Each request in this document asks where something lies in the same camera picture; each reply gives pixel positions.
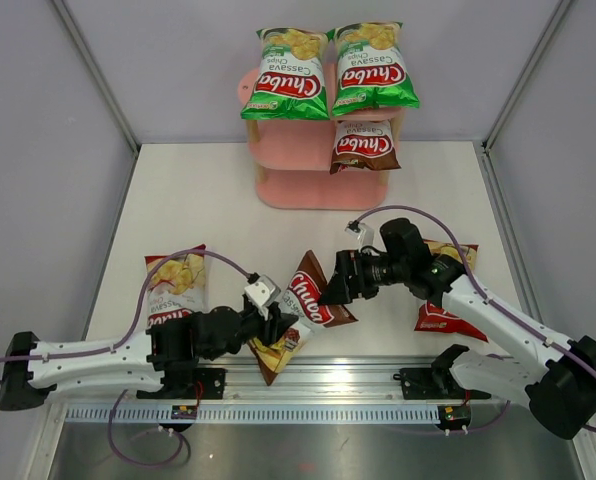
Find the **left aluminium frame post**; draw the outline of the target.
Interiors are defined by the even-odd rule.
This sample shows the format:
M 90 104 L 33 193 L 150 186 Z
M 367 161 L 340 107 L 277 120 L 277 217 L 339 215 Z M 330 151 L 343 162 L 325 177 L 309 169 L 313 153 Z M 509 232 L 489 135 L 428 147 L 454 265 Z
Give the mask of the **left aluminium frame post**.
M 137 139 L 126 115 L 123 112 L 113 90 L 111 89 L 90 45 L 67 1 L 49 0 L 51 7 L 61 26 L 64 28 L 71 44 L 75 48 L 80 61 L 89 75 L 90 80 L 99 96 L 101 97 L 114 124 L 118 128 L 124 142 L 131 151 L 134 158 L 137 158 L 141 143 Z

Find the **aluminium frame post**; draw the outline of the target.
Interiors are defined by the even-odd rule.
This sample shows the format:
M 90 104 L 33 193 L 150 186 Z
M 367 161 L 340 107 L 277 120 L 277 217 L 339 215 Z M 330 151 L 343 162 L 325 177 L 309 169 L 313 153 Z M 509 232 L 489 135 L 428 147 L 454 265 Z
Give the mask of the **aluminium frame post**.
M 90 80 L 99 96 L 101 97 L 114 124 L 118 128 L 124 142 L 131 151 L 134 158 L 137 158 L 141 143 L 137 139 L 126 115 L 123 112 L 113 90 L 111 89 L 90 45 L 67 1 L 49 0 L 51 7 L 61 26 L 64 28 L 71 44 L 75 48 L 80 61 L 89 75 Z
M 567 21 L 569 14 L 576 5 L 575 0 L 559 0 L 552 13 L 550 14 L 546 24 L 542 28 L 532 50 L 524 62 L 518 77 L 516 78 L 511 91 L 509 92 L 501 110 L 486 137 L 482 141 L 482 149 L 486 154 L 490 154 L 499 139 L 502 131 L 512 114 L 514 113 L 518 102 L 520 101 L 525 90 L 528 88 L 530 81 L 536 74 L 541 63 L 546 58 L 546 55 L 557 38 L 560 30 Z

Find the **pink three-tier wooden shelf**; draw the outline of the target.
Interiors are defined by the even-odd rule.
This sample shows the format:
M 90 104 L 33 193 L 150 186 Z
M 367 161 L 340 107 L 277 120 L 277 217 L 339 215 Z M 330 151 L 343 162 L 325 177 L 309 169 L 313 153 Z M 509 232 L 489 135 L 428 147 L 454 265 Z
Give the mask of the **pink three-tier wooden shelf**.
M 389 173 L 367 169 L 329 172 L 336 124 L 385 121 L 398 137 L 406 110 L 358 110 L 327 121 L 247 120 L 247 144 L 256 168 L 255 189 L 280 209 L 367 210 L 387 194 Z

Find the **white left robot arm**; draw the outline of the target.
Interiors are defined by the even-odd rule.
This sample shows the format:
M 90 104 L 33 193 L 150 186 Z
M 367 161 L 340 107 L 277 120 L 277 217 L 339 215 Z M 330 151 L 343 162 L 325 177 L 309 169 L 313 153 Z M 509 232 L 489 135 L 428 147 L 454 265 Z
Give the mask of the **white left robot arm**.
M 104 397 L 135 391 L 139 399 L 200 396 L 212 382 L 200 361 L 235 354 L 257 338 L 277 342 L 297 322 L 272 303 L 264 318 L 250 302 L 167 320 L 114 342 L 42 342 L 32 332 L 12 338 L 0 384 L 0 411 L 22 411 L 69 397 Z

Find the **brown Chuba barbeque chips bag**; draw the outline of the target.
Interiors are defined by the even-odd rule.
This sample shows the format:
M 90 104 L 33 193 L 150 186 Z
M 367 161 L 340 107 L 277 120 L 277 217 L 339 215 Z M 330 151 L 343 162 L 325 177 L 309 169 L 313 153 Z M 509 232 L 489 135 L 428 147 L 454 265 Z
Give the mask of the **brown Chuba barbeque chips bag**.
M 391 122 L 342 121 L 336 125 L 329 173 L 347 169 L 400 169 Z

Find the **green Chuba chips bag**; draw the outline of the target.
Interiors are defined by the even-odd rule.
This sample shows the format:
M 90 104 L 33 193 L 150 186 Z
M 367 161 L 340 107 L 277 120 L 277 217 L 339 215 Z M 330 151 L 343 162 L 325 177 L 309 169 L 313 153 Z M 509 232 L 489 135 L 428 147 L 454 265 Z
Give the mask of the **green Chuba chips bag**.
M 334 116 L 420 106 L 399 46 L 401 30 L 400 22 L 370 21 L 327 33 L 336 50 Z
M 261 61 L 241 118 L 327 120 L 323 57 L 328 36 L 294 27 L 265 28 L 257 35 Z

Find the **right aluminium frame post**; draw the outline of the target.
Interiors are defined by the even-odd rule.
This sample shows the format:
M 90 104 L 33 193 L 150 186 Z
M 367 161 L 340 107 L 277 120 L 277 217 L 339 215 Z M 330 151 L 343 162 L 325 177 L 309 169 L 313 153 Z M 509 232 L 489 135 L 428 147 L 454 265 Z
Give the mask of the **right aluminium frame post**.
M 482 149 L 486 154 L 490 154 L 499 139 L 502 131 L 512 114 L 514 113 L 518 102 L 520 101 L 525 90 L 528 88 L 530 81 L 536 74 L 541 63 L 546 58 L 546 55 L 557 38 L 560 30 L 567 21 L 569 14 L 576 5 L 575 0 L 559 0 L 552 13 L 550 14 L 546 24 L 542 28 L 532 50 L 524 62 L 518 77 L 516 78 L 511 91 L 509 92 L 501 110 L 486 137 L 482 141 Z

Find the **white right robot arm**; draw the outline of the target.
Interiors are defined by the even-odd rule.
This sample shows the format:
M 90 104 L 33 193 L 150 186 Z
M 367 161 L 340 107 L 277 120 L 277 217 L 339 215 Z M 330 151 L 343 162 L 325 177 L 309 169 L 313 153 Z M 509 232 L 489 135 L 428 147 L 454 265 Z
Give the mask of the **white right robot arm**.
M 451 346 L 432 366 L 438 393 L 480 391 L 516 403 L 566 440 L 589 429 L 596 414 L 596 340 L 573 340 L 514 309 L 482 285 L 465 256 L 431 253 L 406 218 L 384 223 L 380 235 L 383 250 L 363 244 L 337 252 L 320 304 L 347 305 L 374 298 L 383 286 L 402 285 L 467 321 L 508 355 L 496 359 Z

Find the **aluminium mounting rail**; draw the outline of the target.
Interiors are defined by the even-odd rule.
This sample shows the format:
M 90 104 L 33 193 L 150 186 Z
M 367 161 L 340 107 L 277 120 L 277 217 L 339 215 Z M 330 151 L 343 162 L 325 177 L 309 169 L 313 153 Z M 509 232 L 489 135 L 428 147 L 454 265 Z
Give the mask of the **aluminium mounting rail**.
M 208 370 L 201 396 L 191 387 L 167 403 L 192 404 L 334 404 L 401 403 L 400 383 L 394 379 L 404 367 L 426 367 L 430 357 L 361 356 L 298 357 L 290 361 L 267 386 L 251 357 L 223 357 L 202 362 Z M 163 374 L 139 357 L 119 352 L 99 357 L 53 359 L 34 369 L 32 384 L 55 389 L 50 402 L 111 401 L 127 390 L 136 400 L 139 391 L 161 386 Z

